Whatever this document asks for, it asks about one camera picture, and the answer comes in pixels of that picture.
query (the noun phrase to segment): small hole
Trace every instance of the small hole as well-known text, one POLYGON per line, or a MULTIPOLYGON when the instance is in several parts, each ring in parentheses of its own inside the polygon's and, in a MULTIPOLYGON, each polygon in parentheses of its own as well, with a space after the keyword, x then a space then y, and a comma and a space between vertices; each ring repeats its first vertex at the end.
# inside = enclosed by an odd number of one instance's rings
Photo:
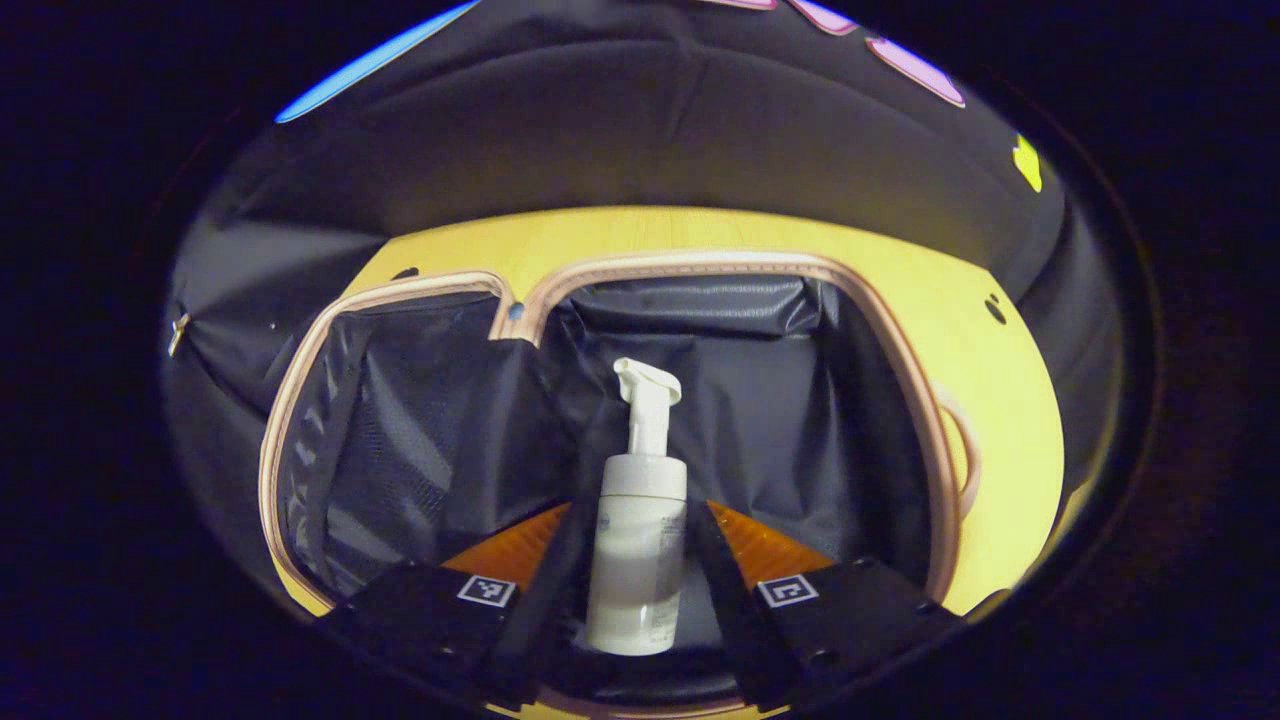
POLYGON ((1007 322, 1005 320, 1005 314, 1000 311, 1000 307, 996 307, 995 302, 988 300, 986 305, 987 305, 987 311, 991 313, 991 316, 995 318, 996 322, 998 322, 1001 325, 1004 325, 1007 322))
POLYGON ((832 650, 819 650, 809 656, 809 665, 823 670, 835 667, 840 662, 840 653, 832 650))

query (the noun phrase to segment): bottle nozzle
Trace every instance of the bottle nozzle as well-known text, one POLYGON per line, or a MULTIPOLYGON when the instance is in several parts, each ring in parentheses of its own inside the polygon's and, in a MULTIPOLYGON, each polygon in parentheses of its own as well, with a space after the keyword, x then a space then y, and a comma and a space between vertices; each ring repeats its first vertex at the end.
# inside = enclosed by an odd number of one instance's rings
POLYGON ((631 404, 632 455, 667 455, 667 424, 671 406, 680 402, 680 380, 676 375, 630 357, 613 364, 618 374, 622 400, 631 404))

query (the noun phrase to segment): foam pump bottle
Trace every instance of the foam pump bottle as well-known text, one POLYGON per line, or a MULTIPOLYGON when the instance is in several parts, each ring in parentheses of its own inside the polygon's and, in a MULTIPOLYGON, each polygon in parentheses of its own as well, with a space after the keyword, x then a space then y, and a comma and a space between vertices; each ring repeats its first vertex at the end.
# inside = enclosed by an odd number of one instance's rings
POLYGON ((676 642, 684 577, 687 471, 667 456, 680 380, 628 357, 613 372, 631 404, 631 438, 626 455, 604 462, 586 643, 613 655, 655 655, 676 642))

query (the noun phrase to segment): bag handle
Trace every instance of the bag handle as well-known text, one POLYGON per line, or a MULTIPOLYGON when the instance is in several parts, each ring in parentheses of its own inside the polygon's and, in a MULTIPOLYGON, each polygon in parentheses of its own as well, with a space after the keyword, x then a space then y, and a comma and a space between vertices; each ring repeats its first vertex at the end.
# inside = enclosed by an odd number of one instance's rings
POLYGON ((969 515, 969 510, 973 509, 973 503, 978 500, 978 486, 982 484, 982 446, 978 443, 978 436, 973 429, 973 420, 960 406, 950 391, 943 387, 933 386, 933 395, 938 398, 938 405, 942 410, 951 416, 955 423, 956 429, 960 432, 960 442, 964 443, 965 454, 965 466, 966 473, 964 483, 956 478, 956 495, 960 498, 960 518, 969 515))

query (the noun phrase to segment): pink sticker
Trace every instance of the pink sticker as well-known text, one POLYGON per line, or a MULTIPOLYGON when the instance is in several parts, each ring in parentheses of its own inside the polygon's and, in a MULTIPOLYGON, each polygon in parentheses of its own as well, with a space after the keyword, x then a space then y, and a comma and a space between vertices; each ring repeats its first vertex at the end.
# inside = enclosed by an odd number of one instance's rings
POLYGON ((731 5, 733 8, 744 8, 746 10, 772 10, 778 6, 778 0, 701 0, 703 3, 714 3, 717 5, 731 5))
POLYGON ((881 60, 892 65, 897 72, 929 88, 934 95, 956 108, 964 108, 964 96, 960 95, 956 86, 951 83, 951 78, 943 74, 942 70, 934 68, 915 55, 911 55, 906 50, 902 50, 883 37, 868 37, 867 46, 870 47, 872 53, 876 53, 881 60))
POLYGON ((800 14, 809 18, 809 22, 818 26, 823 32, 831 35, 849 35, 858 28, 858 23, 831 10, 818 5, 817 3, 810 3, 809 0, 791 0, 796 10, 800 14))

